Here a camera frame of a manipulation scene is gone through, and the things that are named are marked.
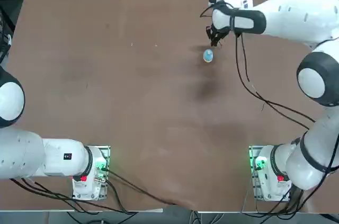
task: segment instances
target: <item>brown table surface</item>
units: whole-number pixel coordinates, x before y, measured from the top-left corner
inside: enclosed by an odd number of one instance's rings
[[[240,211],[251,176],[248,146],[290,142],[304,129],[262,110],[243,89],[232,34],[214,49],[212,63],[203,62],[211,21],[199,15],[207,1],[24,0],[8,64],[26,93],[16,126],[110,145],[114,170],[163,199],[200,211]],[[248,34],[245,46],[263,96],[320,116],[322,108],[296,81],[306,46]],[[39,181],[72,191],[68,177]],[[306,211],[337,212],[338,182],[337,174],[327,179]],[[115,184],[128,209],[163,207]],[[69,209],[9,181],[0,188],[2,210]],[[117,207],[112,193],[102,203]],[[252,193],[245,210],[255,210]]]

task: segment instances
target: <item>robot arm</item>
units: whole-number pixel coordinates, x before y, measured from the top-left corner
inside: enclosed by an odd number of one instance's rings
[[[0,67],[0,179],[71,176],[73,196],[104,199],[109,147],[83,146],[71,139],[42,139],[11,127],[23,113],[25,94],[19,81]]]
[[[252,0],[215,1],[212,25],[206,28],[212,46],[233,31],[299,41],[313,49],[299,65],[297,79],[305,95],[325,106],[324,114],[292,143],[264,146],[257,160],[265,165],[257,172],[268,201],[281,200],[292,183],[303,190],[316,186],[339,135],[339,0],[268,0],[254,7]],[[339,166],[338,153],[332,166],[332,172]]]

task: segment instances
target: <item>green led light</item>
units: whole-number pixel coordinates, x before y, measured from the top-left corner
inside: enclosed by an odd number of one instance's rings
[[[265,168],[266,162],[267,162],[267,158],[266,157],[262,157],[262,156],[258,156],[256,158],[256,160],[255,160],[256,166],[259,167],[260,169]]]

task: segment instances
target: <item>small blue object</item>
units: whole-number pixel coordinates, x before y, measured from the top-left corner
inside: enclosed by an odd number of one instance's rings
[[[205,62],[211,62],[213,60],[213,51],[210,49],[205,50],[203,53],[203,60]]]

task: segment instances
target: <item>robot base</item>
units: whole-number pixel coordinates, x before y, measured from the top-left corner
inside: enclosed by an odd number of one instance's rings
[[[248,149],[255,200],[280,201],[292,186],[291,181],[280,181],[280,177],[274,173],[270,162],[272,148],[250,146]],[[282,199],[282,202],[288,201],[288,196]]]
[[[109,168],[110,146],[88,146],[93,155],[93,163],[89,175],[81,177],[80,181],[72,179],[73,198],[79,200],[97,201],[107,198],[106,180],[109,173],[101,168]]]

